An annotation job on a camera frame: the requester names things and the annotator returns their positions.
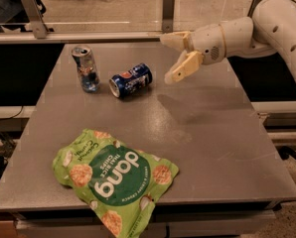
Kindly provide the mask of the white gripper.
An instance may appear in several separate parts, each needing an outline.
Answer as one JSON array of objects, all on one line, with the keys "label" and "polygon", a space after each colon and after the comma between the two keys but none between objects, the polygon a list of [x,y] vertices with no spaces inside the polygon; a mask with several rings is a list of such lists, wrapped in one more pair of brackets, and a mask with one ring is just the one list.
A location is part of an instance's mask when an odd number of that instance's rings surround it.
[{"label": "white gripper", "polygon": [[165,74],[165,82],[173,84],[196,72],[200,65],[222,61],[226,56],[226,44],[221,25],[208,25],[190,31],[173,32],[160,36],[162,45],[182,52],[177,62]]}]

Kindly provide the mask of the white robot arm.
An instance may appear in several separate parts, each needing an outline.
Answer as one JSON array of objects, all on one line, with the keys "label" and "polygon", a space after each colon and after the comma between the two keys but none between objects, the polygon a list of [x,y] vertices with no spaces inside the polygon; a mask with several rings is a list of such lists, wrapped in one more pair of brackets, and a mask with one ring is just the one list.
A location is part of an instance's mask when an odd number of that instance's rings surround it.
[{"label": "white robot arm", "polygon": [[281,55],[296,82],[296,8],[289,0],[261,0],[250,17],[163,34],[160,42],[180,53],[165,74],[168,84],[183,80],[201,65],[274,53]]}]

